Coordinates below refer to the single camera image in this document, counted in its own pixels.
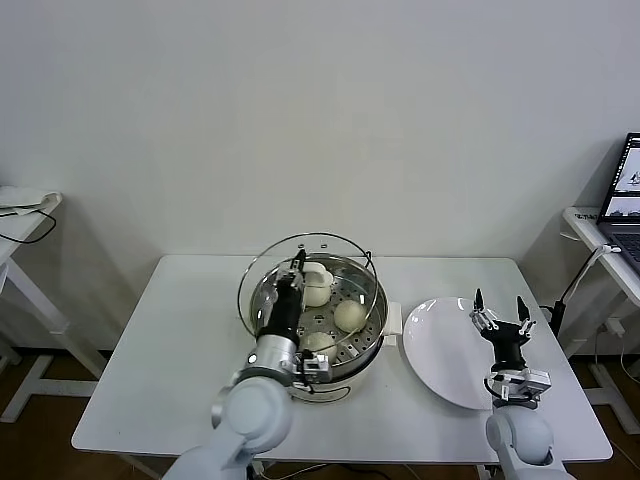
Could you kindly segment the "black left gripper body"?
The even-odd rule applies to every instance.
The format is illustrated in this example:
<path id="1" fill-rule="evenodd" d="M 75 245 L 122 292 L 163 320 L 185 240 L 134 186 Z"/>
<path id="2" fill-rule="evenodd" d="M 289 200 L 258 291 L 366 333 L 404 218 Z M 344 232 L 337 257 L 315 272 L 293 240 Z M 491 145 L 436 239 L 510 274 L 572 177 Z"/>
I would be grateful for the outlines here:
<path id="1" fill-rule="evenodd" d="M 290 341 L 299 341 L 297 333 L 303 312 L 303 291 L 292 280 L 276 283 L 277 299 L 267 324 L 258 331 L 258 338 L 275 335 Z"/>

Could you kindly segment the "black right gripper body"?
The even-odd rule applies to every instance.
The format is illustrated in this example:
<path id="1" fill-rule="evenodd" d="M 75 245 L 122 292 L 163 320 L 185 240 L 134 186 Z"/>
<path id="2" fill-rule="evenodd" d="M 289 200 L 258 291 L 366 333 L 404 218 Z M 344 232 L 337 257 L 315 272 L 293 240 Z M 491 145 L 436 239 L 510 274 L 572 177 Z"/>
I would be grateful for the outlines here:
<path id="1" fill-rule="evenodd" d="M 521 327 L 514 323 L 498 321 L 496 328 L 484 329 L 481 337 L 488 341 L 494 352 L 492 371 L 521 371 L 526 368 L 526 361 L 521 347 L 530 340 L 528 333 L 522 333 Z"/>

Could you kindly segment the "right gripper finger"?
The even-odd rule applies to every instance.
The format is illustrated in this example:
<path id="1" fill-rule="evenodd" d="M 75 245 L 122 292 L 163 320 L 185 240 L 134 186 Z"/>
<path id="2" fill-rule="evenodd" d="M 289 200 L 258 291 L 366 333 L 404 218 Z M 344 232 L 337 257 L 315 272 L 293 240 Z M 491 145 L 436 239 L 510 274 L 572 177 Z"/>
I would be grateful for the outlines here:
<path id="1" fill-rule="evenodd" d="M 517 299 L 517 313 L 520 321 L 519 335 L 530 336 L 536 321 L 531 317 L 529 308 L 525 304 L 523 298 L 518 296 Z"/>
<path id="2" fill-rule="evenodd" d="M 469 317 L 479 333 L 483 333 L 485 331 L 497 331 L 499 329 L 497 317 L 485 308 L 480 288 L 476 289 L 473 308 Z"/>

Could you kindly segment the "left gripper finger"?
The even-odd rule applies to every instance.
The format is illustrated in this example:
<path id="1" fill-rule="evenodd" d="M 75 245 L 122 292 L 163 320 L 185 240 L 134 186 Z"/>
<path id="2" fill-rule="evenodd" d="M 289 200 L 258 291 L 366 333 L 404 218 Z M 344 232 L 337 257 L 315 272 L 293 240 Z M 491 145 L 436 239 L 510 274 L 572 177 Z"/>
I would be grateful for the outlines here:
<path id="1" fill-rule="evenodd" d="M 305 249 L 300 249 L 291 259 L 280 264 L 277 272 L 277 284 L 286 285 L 296 290 L 302 290 L 304 285 Z"/>

